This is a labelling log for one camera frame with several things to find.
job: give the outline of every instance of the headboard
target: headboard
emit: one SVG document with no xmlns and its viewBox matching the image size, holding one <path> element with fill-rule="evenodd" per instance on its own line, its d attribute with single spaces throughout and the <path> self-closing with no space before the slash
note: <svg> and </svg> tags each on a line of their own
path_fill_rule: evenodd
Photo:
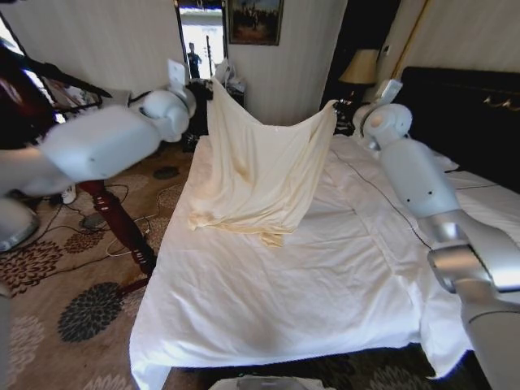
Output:
<svg viewBox="0 0 520 390">
<path fill-rule="evenodd" d="M 407 67 L 401 80 L 412 138 L 520 193 L 520 74 Z"/>
</svg>

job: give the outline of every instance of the carpet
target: carpet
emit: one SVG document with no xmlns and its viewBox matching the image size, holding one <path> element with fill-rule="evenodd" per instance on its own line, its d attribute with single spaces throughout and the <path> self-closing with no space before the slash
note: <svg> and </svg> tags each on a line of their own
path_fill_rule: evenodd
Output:
<svg viewBox="0 0 520 390">
<path fill-rule="evenodd" d="M 108 180 L 107 187 L 157 251 L 188 177 L 192 155 L 179 144 Z M 134 389 L 128 341 L 144 288 L 120 300 L 120 285 L 142 277 L 138 267 L 78 192 L 70 206 L 41 201 L 41 226 L 19 248 L 0 256 L 0 279 L 11 287 L 9 389 Z M 117 256 L 107 256 L 106 251 Z M 488 388 L 469 354 L 446 379 L 432 370 L 417 345 L 372 349 L 268 366 L 174 369 L 165 389 L 206 390 L 240 375 L 318 378 L 344 389 Z"/>
</svg>

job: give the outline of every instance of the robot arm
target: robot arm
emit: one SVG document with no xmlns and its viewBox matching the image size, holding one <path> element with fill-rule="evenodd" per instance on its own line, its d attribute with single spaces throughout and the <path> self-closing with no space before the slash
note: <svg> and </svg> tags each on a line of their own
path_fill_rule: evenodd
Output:
<svg viewBox="0 0 520 390">
<path fill-rule="evenodd" d="M 134 112 L 110 106 L 50 129 L 37 146 L 0 151 L 0 196 L 59 193 L 72 183 L 104 180 L 152 154 L 161 141 L 179 141 L 195 111 L 188 90 L 155 91 Z"/>
<path fill-rule="evenodd" d="M 408 137 L 410 111 L 397 104 L 363 108 L 365 137 L 399 200 L 435 241 L 428 261 L 435 276 L 462 301 L 462 320 L 484 373 L 495 389 L 520 383 L 520 249 L 500 229 L 471 218 L 432 152 Z"/>
</svg>

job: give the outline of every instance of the cream cloth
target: cream cloth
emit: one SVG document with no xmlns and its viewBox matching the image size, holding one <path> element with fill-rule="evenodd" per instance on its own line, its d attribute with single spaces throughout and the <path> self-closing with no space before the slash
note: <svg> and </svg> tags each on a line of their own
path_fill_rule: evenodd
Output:
<svg viewBox="0 0 520 390">
<path fill-rule="evenodd" d="M 208 130 L 213 150 L 209 181 L 195 190 L 188 225 L 257 233 L 282 246 L 309 209 L 336 126 L 330 101 L 290 127 L 261 124 L 213 79 Z"/>
</svg>

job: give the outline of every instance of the framed painting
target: framed painting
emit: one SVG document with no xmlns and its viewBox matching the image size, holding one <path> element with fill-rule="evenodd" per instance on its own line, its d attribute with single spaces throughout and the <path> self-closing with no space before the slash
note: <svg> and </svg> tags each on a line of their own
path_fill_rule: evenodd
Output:
<svg viewBox="0 0 520 390">
<path fill-rule="evenodd" d="M 283 10 L 284 0 L 227 0 L 229 43 L 277 46 Z"/>
</svg>

